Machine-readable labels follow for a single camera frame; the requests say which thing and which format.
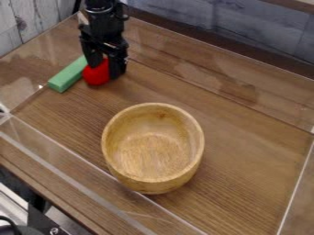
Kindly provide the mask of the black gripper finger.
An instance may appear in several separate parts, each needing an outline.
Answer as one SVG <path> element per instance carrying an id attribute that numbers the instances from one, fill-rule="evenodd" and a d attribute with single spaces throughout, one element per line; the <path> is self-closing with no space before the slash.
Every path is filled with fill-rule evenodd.
<path id="1" fill-rule="evenodd" d="M 108 52 L 110 77 L 118 79 L 127 71 L 127 47 L 111 49 Z"/>
<path id="2" fill-rule="evenodd" d="M 80 43 L 87 63 L 91 68 L 96 68 L 103 61 L 103 53 L 99 50 L 96 43 L 87 34 L 80 35 Z"/>

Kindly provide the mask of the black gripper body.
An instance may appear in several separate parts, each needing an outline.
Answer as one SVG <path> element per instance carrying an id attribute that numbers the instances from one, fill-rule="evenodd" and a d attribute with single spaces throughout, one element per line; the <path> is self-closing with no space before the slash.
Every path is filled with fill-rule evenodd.
<path id="1" fill-rule="evenodd" d="M 124 22 L 129 20 L 124 7 L 87 7 L 87 24 L 79 25 L 83 50 L 126 50 Z"/>

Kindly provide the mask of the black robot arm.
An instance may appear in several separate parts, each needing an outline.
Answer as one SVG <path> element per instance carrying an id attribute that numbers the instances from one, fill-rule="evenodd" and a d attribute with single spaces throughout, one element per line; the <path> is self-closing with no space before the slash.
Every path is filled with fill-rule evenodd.
<path id="1" fill-rule="evenodd" d="M 88 23 L 82 23 L 79 30 L 87 60 L 83 78 L 90 84 L 104 84 L 127 71 L 126 8 L 120 0 L 86 0 Z"/>

